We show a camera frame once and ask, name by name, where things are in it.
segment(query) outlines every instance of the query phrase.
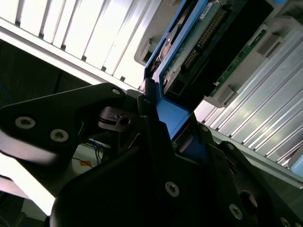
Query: label sticker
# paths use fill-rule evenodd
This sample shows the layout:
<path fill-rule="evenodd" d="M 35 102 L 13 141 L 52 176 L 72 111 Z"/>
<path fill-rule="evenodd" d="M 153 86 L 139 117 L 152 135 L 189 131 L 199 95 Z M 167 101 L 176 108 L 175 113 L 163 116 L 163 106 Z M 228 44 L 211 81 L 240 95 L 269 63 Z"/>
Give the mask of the label sticker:
<path fill-rule="evenodd" d="M 201 16 L 199 17 L 200 20 L 203 20 L 205 16 L 207 15 L 208 11 L 212 7 L 213 3 L 208 3 L 207 6 L 205 7 L 204 11 L 201 13 Z"/>

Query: green circuit board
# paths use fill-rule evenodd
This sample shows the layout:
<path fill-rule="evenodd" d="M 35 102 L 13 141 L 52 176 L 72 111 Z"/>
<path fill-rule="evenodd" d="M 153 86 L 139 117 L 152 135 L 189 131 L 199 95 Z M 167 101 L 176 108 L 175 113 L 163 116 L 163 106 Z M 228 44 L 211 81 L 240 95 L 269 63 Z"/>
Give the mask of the green circuit board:
<path fill-rule="evenodd" d="M 251 43 L 251 45 L 245 45 L 237 57 L 232 61 L 232 63 L 227 67 L 224 73 L 218 79 L 219 85 L 212 91 L 210 97 L 213 97 L 217 90 L 224 84 L 224 82 L 231 76 L 231 74 L 237 69 L 237 67 L 242 63 L 242 61 L 249 55 L 251 50 L 257 45 L 257 43 L 265 35 L 266 30 L 262 30 L 256 39 Z"/>
<path fill-rule="evenodd" d="M 187 65 L 195 57 L 195 46 L 201 44 L 203 35 L 210 36 L 212 30 L 211 23 L 214 22 L 213 18 L 218 15 L 219 9 L 224 1 L 208 2 L 199 19 L 194 24 L 191 32 L 186 37 L 185 41 L 179 48 L 177 54 L 174 56 L 167 69 L 163 74 L 163 80 L 170 80 L 171 75 L 178 70 L 183 64 Z"/>

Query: bolt hole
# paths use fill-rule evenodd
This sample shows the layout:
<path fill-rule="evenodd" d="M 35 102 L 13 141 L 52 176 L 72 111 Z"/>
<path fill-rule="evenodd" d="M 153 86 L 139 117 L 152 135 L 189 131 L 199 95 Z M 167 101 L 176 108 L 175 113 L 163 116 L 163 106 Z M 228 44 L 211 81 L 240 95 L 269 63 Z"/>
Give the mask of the bolt hole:
<path fill-rule="evenodd" d="M 233 210 L 233 212 L 235 212 L 236 215 L 239 215 L 239 214 L 240 214 L 239 211 L 238 211 L 238 209 L 233 208 L 232 210 Z"/>
<path fill-rule="evenodd" d="M 63 135 L 62 132 L 57 132 L 57 133 L 55 134 L 55 137 L 56 137 L 56 139 L 62 139 L 62 138 L 64 137 L 64 135 Z"/>
<path fill-rule="evenodd" d="M 241 202 L 245 211 L 249 215 L 254 215 L 257 213 L 258 204 L 254 196 L 249 191 L 242 191 L 239 194 Z"/>
<path fill-rule="evenodd" d="M 169 186 L 169 189 L 170 189 L 173 193 L 176 192 L 176 188 L 175 188 L 175 186 L 173 186 L 173 185 L 170 185 L 170 186 Z"/>
<path fill-rule="evenodd" d="M 123 119 L 120 121 L 120 125 L 122 125 L 122 126 L 127 126 L 130 122 L 131 122 L 130 119 L 128 119 L 128 118 L 123 118 Z"/>
<path fill-rule="evenodd" d="M 23 119 L 20 122 L 21 122 L 22 125 L 30 125 L 30 121 L 26 120 L 26 119 Z"/>

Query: blue cable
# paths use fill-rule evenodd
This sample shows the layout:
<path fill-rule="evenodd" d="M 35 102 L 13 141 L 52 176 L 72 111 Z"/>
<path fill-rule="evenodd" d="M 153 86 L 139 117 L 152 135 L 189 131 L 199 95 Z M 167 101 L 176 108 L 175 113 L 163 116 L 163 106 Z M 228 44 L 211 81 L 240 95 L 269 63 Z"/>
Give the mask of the blue cable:
<path fill-rule="evenodd" d="M 13 103 L 13 99 L 11 98 L 10 93 L 1 84 L 0 84 L 0 89 L 3 90 L 7 94 L 7 96 L 9 97 L 9 103 L 12 104 Z"/>
<path fill-rule="evenodd" d="M 92 146 L 93 146 L 93 148 L 95 150 L 95 156 L 96 156 L 96 160 L 97 160 L 97 165 L 99 165 L 99 160 L 98 160 L 98 156 L 97 156 L 97 149 L 95 148 L 94 143 L 91 143 L 91 144 L 92 144 Z"/>
<path fill-rule="evenodd" d="M 95 145 L 97 146 L 97 147 L 102 147 L 100 144 L 98 144 L 96 141 L 95 141 L 95 139 L 94 138 L 92 138 L 93 139 L 93 141 L 94 141 L 94 143 L 95 143 Z"/>

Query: black metal bracket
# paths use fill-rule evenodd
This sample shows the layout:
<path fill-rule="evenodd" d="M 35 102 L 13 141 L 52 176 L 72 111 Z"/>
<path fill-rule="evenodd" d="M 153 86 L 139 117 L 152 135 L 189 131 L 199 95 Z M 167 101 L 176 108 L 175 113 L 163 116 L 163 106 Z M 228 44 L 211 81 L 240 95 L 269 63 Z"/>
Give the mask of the black metal bracket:
<path fill-rule="evenodd" d="M 153 94 L 105 83 L 0 109 L 1 152 L 36 175 L 39 166 L 60 174 L 81 141 L 108 130 L 118 133 L 117 152 L 64 186 L 51 226 L 303 225 L 241 152 L 215 144 L 194 115 L 174 140 L 176 154 Z"/>

